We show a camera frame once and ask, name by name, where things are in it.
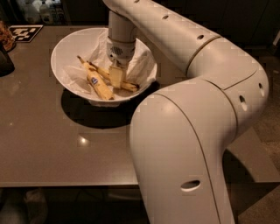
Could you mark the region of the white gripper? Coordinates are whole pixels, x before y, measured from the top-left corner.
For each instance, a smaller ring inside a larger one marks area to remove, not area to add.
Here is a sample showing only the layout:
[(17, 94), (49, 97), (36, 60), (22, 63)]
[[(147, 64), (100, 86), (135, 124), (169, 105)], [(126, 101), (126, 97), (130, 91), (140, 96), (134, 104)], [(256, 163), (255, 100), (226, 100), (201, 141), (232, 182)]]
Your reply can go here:
[(136, 42), (120, 42), (107, 37), (106, 53), (112, 65), (108, 69), (110, 83), (114, 88), (120, 88), (126, 76), (126, 66), (132, 60)]

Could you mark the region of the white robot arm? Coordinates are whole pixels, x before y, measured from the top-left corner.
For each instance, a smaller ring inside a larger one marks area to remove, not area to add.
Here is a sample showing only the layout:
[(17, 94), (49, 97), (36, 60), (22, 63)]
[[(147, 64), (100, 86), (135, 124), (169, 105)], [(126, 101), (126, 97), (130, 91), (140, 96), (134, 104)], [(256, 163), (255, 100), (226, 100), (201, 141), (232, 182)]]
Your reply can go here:
[(186, 77), (145, 98), (130, 124), (150, 224), (235, 224), (222, 158), (263, 112), (264, 69), (226, 38), (152, 0), (103, 2)]

